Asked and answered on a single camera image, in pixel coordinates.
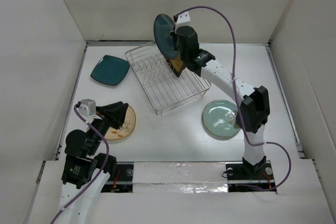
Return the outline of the dark teal round plate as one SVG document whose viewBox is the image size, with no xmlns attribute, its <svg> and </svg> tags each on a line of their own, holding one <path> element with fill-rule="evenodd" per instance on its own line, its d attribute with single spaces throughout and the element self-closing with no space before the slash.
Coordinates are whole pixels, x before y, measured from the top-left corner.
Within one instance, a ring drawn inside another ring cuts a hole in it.
<svg viewBox="0 0 336 224">
<path fill-rule="evenodd" d="M 175 23 L 167 14 L 156 16 L 153 24 L 153 34 L 156 45 L 166 59 L 175 59 L 178 52 L 174 50 L 174 42 L 170 31 L 175 30 Z"/>
</svg>

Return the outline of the black and amber square plate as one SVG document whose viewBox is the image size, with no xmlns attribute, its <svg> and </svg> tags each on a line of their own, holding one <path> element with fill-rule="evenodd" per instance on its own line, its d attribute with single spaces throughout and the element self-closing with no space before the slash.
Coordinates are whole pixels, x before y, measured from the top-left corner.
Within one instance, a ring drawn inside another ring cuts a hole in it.
<svg viewBox="0 0 336 224">
<path fill-rule="evenodd" d="M 182 71 L 185 69 L 185 64 L 180 57 L 175 59 L 166 59 L 168 66 L 173 73 L 179 78 Z"/>
</svg>

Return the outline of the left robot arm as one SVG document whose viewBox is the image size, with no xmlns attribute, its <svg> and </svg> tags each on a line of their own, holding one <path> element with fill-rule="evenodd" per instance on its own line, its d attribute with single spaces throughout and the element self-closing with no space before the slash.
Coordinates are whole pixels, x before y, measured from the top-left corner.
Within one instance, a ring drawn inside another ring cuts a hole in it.
<svg viewBox="0 0 336 224">
<path fill-rule="evenodd" d="M 92 99 L 74 105 L 77 117 L 88 127 L 66 136 L 58 212 L 51 223 L 88 223 L 91 210 L 108 180 L 117 177 L 117 159 L 110 155 L 105 137 L 120 129 L 129 105 L 121 101 L 97 106 Z"/>
</svg>

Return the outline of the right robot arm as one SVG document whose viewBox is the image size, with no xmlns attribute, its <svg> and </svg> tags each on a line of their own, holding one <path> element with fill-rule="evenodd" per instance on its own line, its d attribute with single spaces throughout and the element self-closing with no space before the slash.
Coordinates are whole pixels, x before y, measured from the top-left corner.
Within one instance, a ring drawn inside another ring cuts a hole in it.
<svg viewBox="0 0 336 224">
<path fill-rule="evenodd" d="M 196 31 L 190 26 L 169 29 L 173 49 L 178 51 L 185 66 L 198 76 L 216 85 L 235 100 L 238 113 L 236 122 L 244 131 L 243 174 L 255 178 L 266 163 L 264 130 L 270 115 L 269 93 L 245 83 L 224 68 L 210 52 L 201 49 Z"/>
</svg>

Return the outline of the light green flower plate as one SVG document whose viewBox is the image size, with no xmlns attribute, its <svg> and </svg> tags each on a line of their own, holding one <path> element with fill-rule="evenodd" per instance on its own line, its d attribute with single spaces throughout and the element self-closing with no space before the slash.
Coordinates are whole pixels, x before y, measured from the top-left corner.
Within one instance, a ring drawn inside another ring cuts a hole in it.
<svg viewBox="0 0 336 224">
<path fill-rule="evenodd" d="M 227 100 L 210 102 L 203 110 L 203 124 L 208 131 L 218 137 L 230 138 L 240 131 L 236 123 L 238 108 Z"/>
</svg>

